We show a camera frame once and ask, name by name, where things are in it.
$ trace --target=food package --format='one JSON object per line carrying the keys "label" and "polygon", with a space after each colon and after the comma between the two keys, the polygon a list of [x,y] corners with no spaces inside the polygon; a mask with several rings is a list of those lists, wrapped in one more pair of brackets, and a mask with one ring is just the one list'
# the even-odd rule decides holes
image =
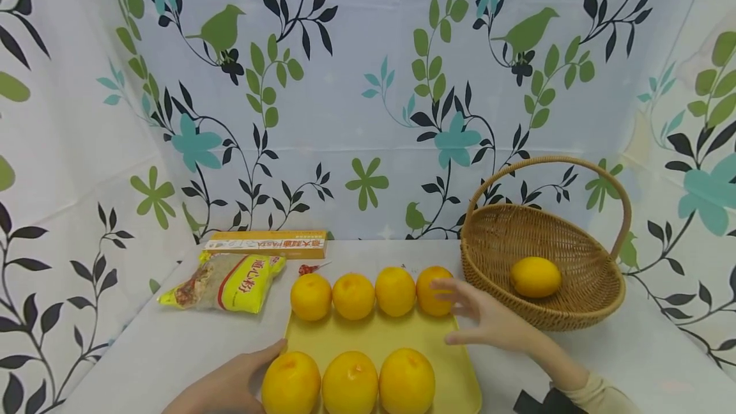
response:
{"label": "food package", "polygon": [[179,309],[223,309],[261,312],[274,277],[286,264],[284,256],[207,254],[192,278],[158,298]]}

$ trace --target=floral backdrop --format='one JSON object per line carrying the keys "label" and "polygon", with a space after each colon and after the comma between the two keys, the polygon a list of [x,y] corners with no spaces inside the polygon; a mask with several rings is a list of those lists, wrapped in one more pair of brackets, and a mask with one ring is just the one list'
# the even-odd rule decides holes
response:
{"label": "floral backdrop", "polygon": [[[624,183],[631,293],[735,376],[731,2],[0,0],[5,412],[61,406],[214,231],[456,239],[548,153]],[[610,243],[619,200],[557,164],[478,205]]]}

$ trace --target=hand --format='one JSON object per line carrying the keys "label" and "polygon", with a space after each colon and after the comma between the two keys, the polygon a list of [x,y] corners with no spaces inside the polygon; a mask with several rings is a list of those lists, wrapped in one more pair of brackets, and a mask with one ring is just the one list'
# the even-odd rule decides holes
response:
{"label": "hand", "polygon": [[244,414],[265,414],[263,405],[249,391],[250,379],[262,366],[270,364],[286,347],[281,339],[270,347],[234,357],[218,369],[186,388],[163,414],[203,414],[233,410]]}
{"label": "hand", "polygon": [[508,351],[529,351],[539,331],[517,314],[504,307],[488,293],[458,279],[435,279],[430,288],[439,291],[437,299],[454,302],[452,313],[471,318],[475,328],[449,333],[449,345],[485,344]]}

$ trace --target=cardboard box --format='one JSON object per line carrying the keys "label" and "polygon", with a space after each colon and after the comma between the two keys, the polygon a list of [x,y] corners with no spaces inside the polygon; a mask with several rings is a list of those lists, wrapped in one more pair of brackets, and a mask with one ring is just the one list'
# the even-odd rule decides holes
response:
{"label": "cardboard box", "polygon": [[215,232],[203,251],[324,259],[326,230]]}

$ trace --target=basket handle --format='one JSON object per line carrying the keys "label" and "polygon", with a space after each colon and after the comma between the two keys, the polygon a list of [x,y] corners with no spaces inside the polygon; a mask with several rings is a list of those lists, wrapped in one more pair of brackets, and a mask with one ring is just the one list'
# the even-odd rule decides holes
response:
{"label": "basket handle", "polygon": [[471,217],[473,217],[475,204],[480,199],[480,196],[482,196],[484,192],[493,185],[494,182],[500,180],[500,178],[506,176],[508,173],[517,171],[521,168],[530,167],[534,164],[554,162],[576,164],[581,167],[587,168],[588,170],[594,171],[601,177],[606,178],[606,180],[609,181],[618,192],[619,196],[621,197],[621,205],[624,206],[624,221],[621,222],[621,230],[618,232],[616,242],[614,243],[613,249],[611,249],[610,253],[612,259],[618,258],[619,251],[621,251],[621,246],[623,246],[626,235],[629,234],[629,229],[631,228],[631,201],[629,200],[629,196],[624,190],[624,186],[621,186],[621,183],[616,180],[616,178],[611,175],[610,172],[597,166],[597,164],[587,162],[586,160],[583,160],[581,158],[566,157],[561,155],[548,155],[543,157],[527,158],[526,160],[516,162],[513,165],[503,168],[503,170],[499,170],[493,176],[491,176],[488,181],[484,182],[478,190],[475,191],[475,195],[473,196],[473,198],[470,199],[470,204],[468,205],[468,212],[466,212],[465,215],[465,224],[468,224]]}

